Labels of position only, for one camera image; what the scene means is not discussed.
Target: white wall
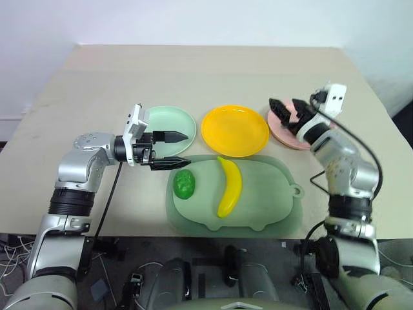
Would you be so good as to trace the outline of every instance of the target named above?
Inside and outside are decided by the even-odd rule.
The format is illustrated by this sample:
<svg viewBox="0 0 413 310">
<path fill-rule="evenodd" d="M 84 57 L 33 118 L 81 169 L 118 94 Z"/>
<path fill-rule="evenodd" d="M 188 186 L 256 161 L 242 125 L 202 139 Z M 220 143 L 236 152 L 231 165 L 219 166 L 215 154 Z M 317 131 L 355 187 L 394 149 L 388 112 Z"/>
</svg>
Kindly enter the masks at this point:
<svg viewBox="0 0 413 310">
<path fill-rule="evenodd" d="M 0 140 L 75 43 L 341 47 L 394 115 L 413 97 L 412 13 L 411 0 L 2 0 Z"/>
</svg>

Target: yellow plate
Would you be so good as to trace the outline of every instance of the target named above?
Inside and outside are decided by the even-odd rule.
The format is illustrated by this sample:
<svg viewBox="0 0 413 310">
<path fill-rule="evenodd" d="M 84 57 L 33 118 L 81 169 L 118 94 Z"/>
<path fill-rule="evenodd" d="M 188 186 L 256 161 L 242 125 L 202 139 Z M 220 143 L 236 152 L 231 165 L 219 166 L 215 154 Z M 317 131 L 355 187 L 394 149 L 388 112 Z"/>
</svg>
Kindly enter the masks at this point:
<svg viewBox="0 0 413 310">
<path fill-rule="evenodd" d="M 210 111 L 202 121 L 201 133 L 211 149 L 231 157 L 259 152 L 269 137 L 263 117 L 239 105 L 224 105 Z"/>
</svg>

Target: black rubber joint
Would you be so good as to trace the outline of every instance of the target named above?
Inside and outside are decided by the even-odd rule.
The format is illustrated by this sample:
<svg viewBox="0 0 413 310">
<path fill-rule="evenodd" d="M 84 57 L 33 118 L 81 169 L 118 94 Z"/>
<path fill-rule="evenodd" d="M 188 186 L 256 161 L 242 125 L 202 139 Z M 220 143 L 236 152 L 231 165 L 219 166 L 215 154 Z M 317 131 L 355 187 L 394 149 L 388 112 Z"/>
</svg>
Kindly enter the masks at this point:
<svg viewBox="0 0 413 310">
<path fill-rule="evenodd" d="M 94 199 L 94 192 L 55 189 L 50 199 L 49 214 L 89 216 Z"/>
<path fill-rule="evenodd" d="M 330 130 L 330 127 L 325 123 L 317 124 L 316 126 L 309 129 L 305 135 L 304 140 L 307 141 L 310 145 L 317 141 L 326 131 Z"/>
<path fill-rule="evenodd" d="M 328 202 L 330 216 L 349 220 L 364 220 L 371 222 L 373 212 L 371 201 L 368 198 L 354 198 L 349 196 L 333 195 Z"/>
</svg>

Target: cutting board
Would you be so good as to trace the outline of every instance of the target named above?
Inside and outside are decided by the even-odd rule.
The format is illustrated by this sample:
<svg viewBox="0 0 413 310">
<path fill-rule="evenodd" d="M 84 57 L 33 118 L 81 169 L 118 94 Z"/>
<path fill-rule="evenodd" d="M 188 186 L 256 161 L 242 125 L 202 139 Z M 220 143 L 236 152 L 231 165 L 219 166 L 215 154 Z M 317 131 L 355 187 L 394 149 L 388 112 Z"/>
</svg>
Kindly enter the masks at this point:
<svg viewBox="0 0 413 310">
<path fill-rule="evenodd" d="M 279 222 L 290 214 L 293 197 L 303 196 L 301 186 L 289 184 L 285 175 L 273 165 L 254 160 L 232 161 L 241 171 L 243 184 L 234 210 L 224 218 L 217 216 L 227 180 L 220 162 L 206 160 L 185 167 L 194 175 L 196 187 L 187 200 L 174 194 L 174 204 L 182 216 L 206 225 L 211 231 L 222 226 L 262 231 L 268 224 Z"/>
<path fill-rule="evenodd" d="M 215 160 L 216 155 L 193 155 L 187 156 L 186 158 L 191 160 L 192 163 L 196 163 L 205 160 Z M 254 155 L 248 158 L 239 158 L 237 160 L 260 161 L 277 167 L 286 176 L 289 184 L 296 184 L 287 166 L 272 156 Z M 255 231 L 250 227 L 245 226 L 222 226 L 222 228 L 217 231 L 211 231 L 206 225 L 185 218 L 176 209 L 174 203 L 174 177 L 177 171 L 178 170 L 172 170 L 168 179 L 168 185 L 166 188 L 166 214 L 170 225 L 182 235 L 211 238 L 285 238 L 296 232 L 301 226 L 303 217 L 301 198 L 293 197 L 292 210 L 290 214 L 284 220 L 268 224 L 262 231 Z"/>
</svg>

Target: green toy fruit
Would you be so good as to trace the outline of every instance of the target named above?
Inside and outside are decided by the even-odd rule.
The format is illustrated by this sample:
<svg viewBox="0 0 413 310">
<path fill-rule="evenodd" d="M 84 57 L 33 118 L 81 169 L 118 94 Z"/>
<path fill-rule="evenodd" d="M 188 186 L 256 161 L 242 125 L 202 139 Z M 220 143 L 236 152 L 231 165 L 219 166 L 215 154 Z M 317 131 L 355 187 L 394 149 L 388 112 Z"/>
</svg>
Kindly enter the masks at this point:
<svg viewBox="0 0 413 310">
<path fill-rule="evenodd" d="M 179 171 L 174 178 L 174 193 L 178 198 L 188 199 L 195 191 L 195 177 L 187 169 Z"/>
</svg>

